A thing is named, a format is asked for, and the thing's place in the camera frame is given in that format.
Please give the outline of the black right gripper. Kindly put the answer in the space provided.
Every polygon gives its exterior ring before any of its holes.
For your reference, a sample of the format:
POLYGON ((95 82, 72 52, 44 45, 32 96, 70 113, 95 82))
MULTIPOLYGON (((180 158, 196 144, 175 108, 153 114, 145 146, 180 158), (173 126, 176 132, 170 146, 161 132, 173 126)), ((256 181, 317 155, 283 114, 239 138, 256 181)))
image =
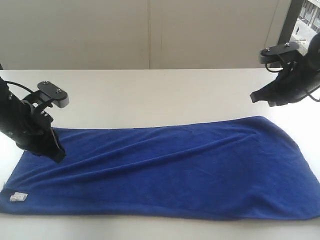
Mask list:
POLYGON ((313 91, 313 57, 297 53, 290 62, 279 62, 282 70, 272 82, 250 94, 252 103, 266 101, 269 107, 297 103, 313 91))

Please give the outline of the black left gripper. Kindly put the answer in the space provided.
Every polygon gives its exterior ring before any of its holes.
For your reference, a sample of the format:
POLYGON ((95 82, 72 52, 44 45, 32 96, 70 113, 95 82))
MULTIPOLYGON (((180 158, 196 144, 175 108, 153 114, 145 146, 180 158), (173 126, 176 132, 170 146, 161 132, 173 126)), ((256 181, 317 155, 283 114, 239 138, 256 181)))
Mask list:
POLYGON ((37 156, 45 156, 60 163, 66 157, 66 151, 51 126, 53 118, 45 112, 45 108, 52 106, 52 99, 43 91, 35 91, 22 100, 17 99, 16 103, 16 145, 37 156))

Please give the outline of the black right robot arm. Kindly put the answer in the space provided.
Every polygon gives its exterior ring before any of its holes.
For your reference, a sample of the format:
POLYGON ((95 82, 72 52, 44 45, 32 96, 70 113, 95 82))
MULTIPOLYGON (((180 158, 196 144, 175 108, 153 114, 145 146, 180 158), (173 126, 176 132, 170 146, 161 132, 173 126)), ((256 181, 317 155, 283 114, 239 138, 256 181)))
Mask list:
POLYGON ((259 62, 277 74, 275 80, 250 94, 253 103, 265 101, 270 107, 294 104, 312 96, 320 88, 320 34, 310 41, 306 54, 299 52, 297 42, 286 42, 264 48, 259 62))

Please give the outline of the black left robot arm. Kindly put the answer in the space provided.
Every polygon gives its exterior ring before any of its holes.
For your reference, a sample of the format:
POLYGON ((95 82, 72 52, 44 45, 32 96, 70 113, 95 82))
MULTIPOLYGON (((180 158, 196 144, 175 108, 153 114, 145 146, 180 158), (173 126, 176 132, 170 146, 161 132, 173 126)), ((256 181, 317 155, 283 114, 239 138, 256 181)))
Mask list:
POLYGON ((32 91, 19 83, 0 80, 0 132, 20 149, 60 163, 66 151, 52 128, 54 119, 45 109, 66 107, 69 96, 49 81, 38 83, 37 88, 32 91))

